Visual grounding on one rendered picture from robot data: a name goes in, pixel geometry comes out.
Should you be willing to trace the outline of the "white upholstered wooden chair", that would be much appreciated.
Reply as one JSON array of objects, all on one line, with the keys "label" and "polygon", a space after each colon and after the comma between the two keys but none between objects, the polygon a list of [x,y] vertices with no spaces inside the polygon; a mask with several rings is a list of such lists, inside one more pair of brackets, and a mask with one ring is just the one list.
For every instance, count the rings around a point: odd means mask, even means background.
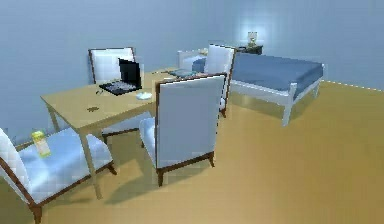
[{"label": "white upholstered wooden chair", "polygon": [[0,128],[0,176],[28,205],[35,224],[42,206],[91,178],[78,134],[71,128],[47,138],[51,154],[42,158],[34,144],[17,151]]},{"label": "white upholstered wooden chair", "polygon": [[228,92],[232,78],[235,53],[236,50],[233,47],[210,44],[204,67],[204,72],[207,74],[227,74],[220,101],[220,112],[223,116],[226,116]]},{"label": "white upholstered wooden chair", "polygon": [[[132,47],[89,49],[88,54],[93,82],[99,87],[101,84],[119,81],[121,79],[118,62],[119,58],[137,62]],[[145,111],[132,118],[125,119],[119,123],[104,128],[102,130],[104,142],[107,143],[110,136],[138,130],[140,121],[150,117],[150,112]]]},{"label": "white upholstered wooden chair", "polygon": [[166,172],[214,161],[225,79],[217,73],[156,83],[155,115],[140,122],[139,133],[159,185]]}]

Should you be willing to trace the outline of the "blue grey flat book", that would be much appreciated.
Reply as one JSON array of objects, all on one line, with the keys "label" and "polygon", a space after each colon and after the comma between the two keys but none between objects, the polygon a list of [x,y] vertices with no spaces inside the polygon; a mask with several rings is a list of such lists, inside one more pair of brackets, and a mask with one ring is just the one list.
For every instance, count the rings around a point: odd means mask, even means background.
[{"label": "blue grey flat book", "polygon": [[197,72],[192,70],[186,70],[186,69],[176,69],[176,70],[170,71],[169,74],[179,78],[185,78],[189,76],[194,76],[197,74]]}]

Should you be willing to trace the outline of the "black laptop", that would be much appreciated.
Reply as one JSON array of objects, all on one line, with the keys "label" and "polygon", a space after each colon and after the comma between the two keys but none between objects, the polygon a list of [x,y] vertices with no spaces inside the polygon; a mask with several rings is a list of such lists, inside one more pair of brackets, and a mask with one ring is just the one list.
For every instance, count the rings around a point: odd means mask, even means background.
[{"label": "black laptop", "polygon": [[106,84],[101,84],[100,88],[112,93],[115,96],[123,95],[129,92],[140,90],[141,76],[140,66],[137,62],[119,58],[119,68],[121,79]]}]

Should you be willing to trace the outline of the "dark nightstand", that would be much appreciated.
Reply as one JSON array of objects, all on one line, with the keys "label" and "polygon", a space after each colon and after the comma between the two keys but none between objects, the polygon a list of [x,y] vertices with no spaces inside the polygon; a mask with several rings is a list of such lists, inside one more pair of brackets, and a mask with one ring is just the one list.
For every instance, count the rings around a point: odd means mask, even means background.
[{"label": "dark nightstand", "polygon": [[263,49],[262,45],[256,45],[256,46],[252,46],[252,47],[240,46],[240,47],[237,48],[237,51],[241,52],[241,53],[250,53],[250,54],[261,55],[262,54],[262,49]]}]

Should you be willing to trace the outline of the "white bed with blue cover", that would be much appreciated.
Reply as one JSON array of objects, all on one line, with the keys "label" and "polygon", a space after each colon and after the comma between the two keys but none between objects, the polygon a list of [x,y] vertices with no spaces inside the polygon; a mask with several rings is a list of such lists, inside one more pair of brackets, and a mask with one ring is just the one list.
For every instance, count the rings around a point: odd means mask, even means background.
[{"label": "white bed with blue cover", "polygon": [[[179,51],[178,67],[192,70],[198,59],[206,62],[207,53]],[[236,52],[229,92],[283,106],[282,125],[286,126],[294,104],[310,91],[317,97],[323,71],[324,65],[318,62]]]}]

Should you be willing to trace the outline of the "light wooden table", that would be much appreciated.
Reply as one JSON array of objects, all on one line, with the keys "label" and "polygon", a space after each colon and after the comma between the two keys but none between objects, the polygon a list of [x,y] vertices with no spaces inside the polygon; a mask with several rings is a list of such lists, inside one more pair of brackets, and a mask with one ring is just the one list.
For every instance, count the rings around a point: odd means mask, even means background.
[{"label": "light wooden table", "polygon": [[[56,118],[61,117],[79,134],[97,198],[101,198],[102,194],[96,178],[96,168],[93,164],[86,136],[136,116],[146,110],[151,110],[155,113],[156,83],[165,79],[179,78],[171,76],[165,71],[147,73],[143,76],[142,89],[152,93],[151,99],[148,100],[138,100],[136,92],[130,92],[121,96],[115,96],[111,93],[95,94],[96,90],[100,89],[96,84],[52,93],[42,97],[52,122],[56,123]],[[87,111],[87,108],[94,106],[99,107],[99,110],[94,112]]]}]

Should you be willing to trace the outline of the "yellow green bottle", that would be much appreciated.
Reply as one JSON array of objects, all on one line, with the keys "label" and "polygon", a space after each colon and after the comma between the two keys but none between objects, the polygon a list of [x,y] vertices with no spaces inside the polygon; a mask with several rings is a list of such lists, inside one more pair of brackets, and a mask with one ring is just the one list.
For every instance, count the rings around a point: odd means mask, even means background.
[{"label": "yellow green bottle", "polygon": [[36,146],[39,155],[44,158],[49,156],[51,151],[48,146],[45,134],[42,131],[35,131],[31,134],[32,140]]}]

